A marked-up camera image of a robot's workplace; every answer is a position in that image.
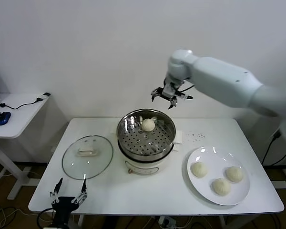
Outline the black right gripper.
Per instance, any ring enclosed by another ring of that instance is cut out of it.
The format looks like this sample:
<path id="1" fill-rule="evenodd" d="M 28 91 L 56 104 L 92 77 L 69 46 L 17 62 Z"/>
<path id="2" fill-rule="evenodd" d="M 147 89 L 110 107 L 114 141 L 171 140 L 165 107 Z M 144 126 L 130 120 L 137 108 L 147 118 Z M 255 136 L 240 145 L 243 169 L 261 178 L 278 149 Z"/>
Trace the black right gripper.
<path id="1" fill-rule="evenodd" d="M 177 98 L 184 98 L 184 94 L 174 87 L 158 87 L 151 92 L 152 102 L 156 97 L 162 97 L 164 99 L 169 99 L 170 106 L 168 109 L 172 109 L 173 107 L 177 107 Z"/>

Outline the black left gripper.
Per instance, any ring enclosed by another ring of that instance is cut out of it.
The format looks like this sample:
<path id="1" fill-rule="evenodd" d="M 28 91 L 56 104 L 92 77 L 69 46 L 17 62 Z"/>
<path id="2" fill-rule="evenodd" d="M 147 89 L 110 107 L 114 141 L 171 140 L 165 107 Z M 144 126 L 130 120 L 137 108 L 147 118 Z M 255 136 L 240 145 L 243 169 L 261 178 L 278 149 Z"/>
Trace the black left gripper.
<path id="1" fill-rule="evenodd" d="M 54 190 L 50 192 L 52 209 L 55 211 L 53 223 L 68 223 L 71 213 L 77 210 L 79 204 L 82 204 L 87 198 L 86 179 L 83 180 L 81 192 L 77 197 L 58 197 L 62 181 L 63 178 L 59 180 Z"/>

